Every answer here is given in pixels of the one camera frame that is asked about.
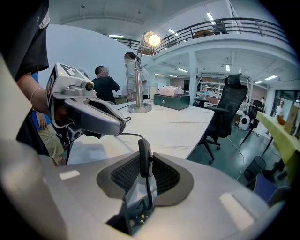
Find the person in black t-shirt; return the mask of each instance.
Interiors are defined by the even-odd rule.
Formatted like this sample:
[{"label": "person in black t-shirt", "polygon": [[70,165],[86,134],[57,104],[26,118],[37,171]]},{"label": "person in black t-shirt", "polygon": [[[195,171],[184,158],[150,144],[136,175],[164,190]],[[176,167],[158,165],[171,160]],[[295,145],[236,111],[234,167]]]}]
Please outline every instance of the person in black t-shirt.
[{"label": "person in black t-shirt", "polygon": [[97,97],[103,101],[110,101],[116,104],[113,97],[113,90],[119,91],[120,86],[108,76],[108,68],[99,66],[95,69],[94,90],[97,93]]},{"label": "person in black t-shirt", "polygon": [[[32,78],[31,74],[49,67],[46,49],[46,29],[50,21],[49,2],[21,1],[18,8],[10,1],[5,9],[14,9],[13,21],[2,22],[5,37],[2,38],[1,54],[20,90],[31,102],[32,108],[48,114],[46,91]],[[55,114],[60,120],[66,116],[61,107]],[[30,118],[24,120],[17,140],[33,147],[38,154],[49,155]]]}]

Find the chair armrest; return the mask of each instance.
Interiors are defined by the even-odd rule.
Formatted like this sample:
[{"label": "chair armrest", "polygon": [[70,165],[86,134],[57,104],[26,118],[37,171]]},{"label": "chair armrest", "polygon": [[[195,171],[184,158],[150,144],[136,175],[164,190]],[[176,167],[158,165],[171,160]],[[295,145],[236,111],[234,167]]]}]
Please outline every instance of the chair armrest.
[{"label": "chair armrest", "polygon": [[199,107],[200,107],[200,108],[205,108],[204,103],[207,103],[207,102],[208,102],[208,100],[205,100],[205,99],[200,98],[200,97],[199,97],[199,98],[195,98],[194,100],[200,102],[200,103],[199,103]]},{"label": "chair armrest", "polygon": [[204,102],[204,103],[207,103],[207,102],[208,102],[208,100],[205,100],[205,99],[203,99],[203,98],[195,98],[194,100],[195,100],[195,101],[199,101],[199,102]]},{"label": "chair armrest", "polygon": [[213,110],[214,112],[219,114],[230,113],[229,110],[220,107],[206,107],[206,109]]}]

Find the man in black shirt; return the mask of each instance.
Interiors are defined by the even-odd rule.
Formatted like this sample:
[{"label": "man in black shirt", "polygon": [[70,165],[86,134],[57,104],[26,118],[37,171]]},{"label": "man in black shirt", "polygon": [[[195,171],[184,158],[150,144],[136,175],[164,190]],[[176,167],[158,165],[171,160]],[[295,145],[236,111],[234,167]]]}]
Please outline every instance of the man in black shirt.
[{"label": "man in black shirt", "polygon": [[119,91],[120,86],[113,80],[112,77],[108,76],[108,69],[103,66],[99,66],[95,69],[95,78],[92,82],[94,83],[94,90],[97,93],[97,97],[103,101],[109,101],[116,104],[113,97],[113,90]]}]

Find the green case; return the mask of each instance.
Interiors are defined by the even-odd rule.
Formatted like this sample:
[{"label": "green case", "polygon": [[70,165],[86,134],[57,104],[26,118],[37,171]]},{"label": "green case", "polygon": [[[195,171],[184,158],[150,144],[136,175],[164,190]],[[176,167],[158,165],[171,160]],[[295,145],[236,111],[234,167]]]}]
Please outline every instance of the green case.
[{"label": "green case", "polygon": [[155,94],[153,98],[153,103],[163,107],[181,110],[183,108],[189,107],[189,100],[189,95],[183,95],[181,97],[169,97]]}]

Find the white speaker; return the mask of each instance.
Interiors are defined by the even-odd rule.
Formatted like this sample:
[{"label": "white speaker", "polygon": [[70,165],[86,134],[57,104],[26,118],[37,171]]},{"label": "white speaker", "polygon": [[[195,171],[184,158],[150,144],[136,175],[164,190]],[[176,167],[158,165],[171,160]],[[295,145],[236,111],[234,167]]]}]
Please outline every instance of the white speaker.
[{"label": "white speaker", "polygon": [[249,116],[243,115],[240,119],[240,122],[239,122],[239,128],[246,131],[249,128],[249,125],[250,125]]}]

